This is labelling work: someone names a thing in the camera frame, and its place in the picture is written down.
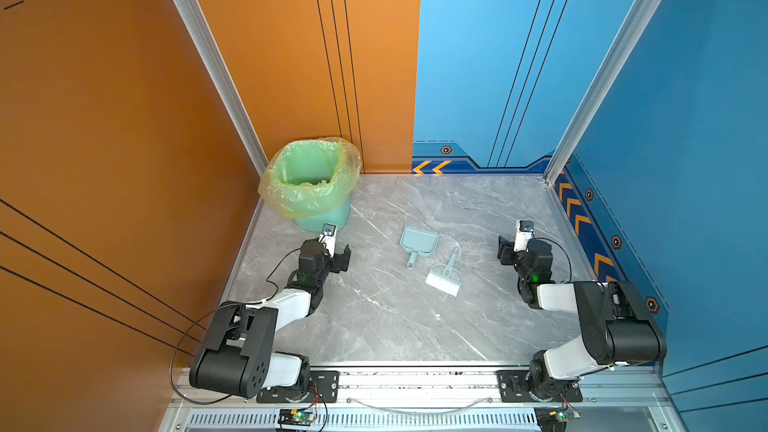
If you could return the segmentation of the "grey-blue dustpan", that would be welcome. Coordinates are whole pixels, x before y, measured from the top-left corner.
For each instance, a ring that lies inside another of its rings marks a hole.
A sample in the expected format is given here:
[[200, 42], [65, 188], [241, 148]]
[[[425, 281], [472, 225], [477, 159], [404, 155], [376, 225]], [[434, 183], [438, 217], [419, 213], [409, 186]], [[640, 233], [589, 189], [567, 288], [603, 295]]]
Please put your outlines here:
[[409, 254], [406, 267], [411, 270], [419, 257], [431, 255], [436, 250], [439, 239], [438, 232], [406, 226], [400, 239], [401, 248]]

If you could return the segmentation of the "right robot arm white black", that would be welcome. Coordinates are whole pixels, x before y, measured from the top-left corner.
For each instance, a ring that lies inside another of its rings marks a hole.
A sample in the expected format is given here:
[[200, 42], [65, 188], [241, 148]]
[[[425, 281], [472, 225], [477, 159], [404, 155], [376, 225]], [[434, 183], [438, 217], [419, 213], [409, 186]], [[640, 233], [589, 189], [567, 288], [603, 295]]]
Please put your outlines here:
[[661, 362], [666, 338], [634, 284], [552, 280], [551, 244], [536, 238], [498, 238], [497, 258], [518, 275], [517, 290], [534, 310], [573, 313], [579, 335], [534, 354], [523, 383], [533, 399], [560, 399], [586, 375], [614, 365]]

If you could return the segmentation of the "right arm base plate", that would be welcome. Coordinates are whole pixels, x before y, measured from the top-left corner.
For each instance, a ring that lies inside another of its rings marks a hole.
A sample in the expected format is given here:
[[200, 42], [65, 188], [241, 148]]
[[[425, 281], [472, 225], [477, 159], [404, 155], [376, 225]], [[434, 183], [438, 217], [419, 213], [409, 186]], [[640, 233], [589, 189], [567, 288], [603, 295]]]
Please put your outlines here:
[[526, 370], [499, 370], [497, 387], [503, 403], [561, 402], [580, 403], [583, 395], [575, 380], [555, 380], [544, 374], [534, 378]]

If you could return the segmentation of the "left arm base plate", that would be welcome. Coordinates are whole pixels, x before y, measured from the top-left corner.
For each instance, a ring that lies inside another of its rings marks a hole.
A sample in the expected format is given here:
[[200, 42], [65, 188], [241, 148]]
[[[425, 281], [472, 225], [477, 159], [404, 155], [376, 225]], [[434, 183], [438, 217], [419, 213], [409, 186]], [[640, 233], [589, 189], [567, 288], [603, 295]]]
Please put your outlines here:
[[310, 370], [302, 373], [296, 384], [262, 389], [256, 396], [264, 404], [309, 404], [316, 397], [320, 403], [337, 402], [340, 372], [337, 370]]

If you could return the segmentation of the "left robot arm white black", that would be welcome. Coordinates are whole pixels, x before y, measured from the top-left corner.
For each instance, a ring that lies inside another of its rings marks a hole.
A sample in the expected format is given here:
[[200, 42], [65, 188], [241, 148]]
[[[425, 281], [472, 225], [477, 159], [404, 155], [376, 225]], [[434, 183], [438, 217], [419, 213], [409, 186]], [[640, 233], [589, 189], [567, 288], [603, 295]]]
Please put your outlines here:
[[220, 305], [191, 366], [190, 385], [243, 399], [267, 389], [296, 401], [305, 398], [310, 393], [309, 358], [276, 352], [275, 336], [318, 309], [326, 280], [347, 271], [351, 255], [349, 246], [334, 253], [322, 239], [306, 240], [299, 249], [297, 269], [274, 297]]

